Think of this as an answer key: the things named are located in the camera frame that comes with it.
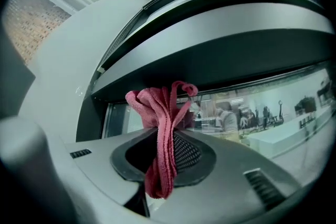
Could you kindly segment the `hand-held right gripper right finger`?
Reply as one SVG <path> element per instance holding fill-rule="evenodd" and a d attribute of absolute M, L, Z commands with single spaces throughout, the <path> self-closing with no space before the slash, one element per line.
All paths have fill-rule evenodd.
<path fill-rule="evenodd" d="M 210 136 L 190 130 L 173 132 L 176 167 L 174 187 L 194 186 L 214 169 L 216 153 L 208 144 Z"/>

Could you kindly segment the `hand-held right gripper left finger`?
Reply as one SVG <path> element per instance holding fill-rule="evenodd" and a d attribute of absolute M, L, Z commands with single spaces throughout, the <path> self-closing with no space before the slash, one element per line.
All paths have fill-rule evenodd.
<path fill-rule="evenodd" d="M 144 182 L 145 174 L 157 155 L 156 127 L 136 131 L 136 137 L 116 147 L 111 154 L 114 170 L 130 182 Z"/>

